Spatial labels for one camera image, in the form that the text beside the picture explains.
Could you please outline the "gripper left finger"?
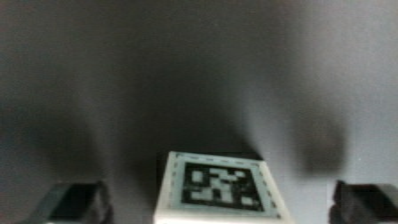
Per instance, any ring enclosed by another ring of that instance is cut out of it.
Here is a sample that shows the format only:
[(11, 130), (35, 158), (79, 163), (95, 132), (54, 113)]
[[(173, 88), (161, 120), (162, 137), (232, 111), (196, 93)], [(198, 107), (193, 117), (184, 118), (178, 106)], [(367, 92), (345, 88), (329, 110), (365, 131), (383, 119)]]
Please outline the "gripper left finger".
[(56, 184), (24, 224), (114, 224), (106, 183)]

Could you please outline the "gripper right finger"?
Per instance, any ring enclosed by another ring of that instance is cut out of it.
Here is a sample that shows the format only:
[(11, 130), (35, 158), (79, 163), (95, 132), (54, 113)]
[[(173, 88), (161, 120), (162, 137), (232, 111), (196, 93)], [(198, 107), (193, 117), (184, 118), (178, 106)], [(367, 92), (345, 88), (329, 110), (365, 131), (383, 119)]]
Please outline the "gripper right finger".
[(398, 224), (398, 187), (338, 181), (329, 224)]

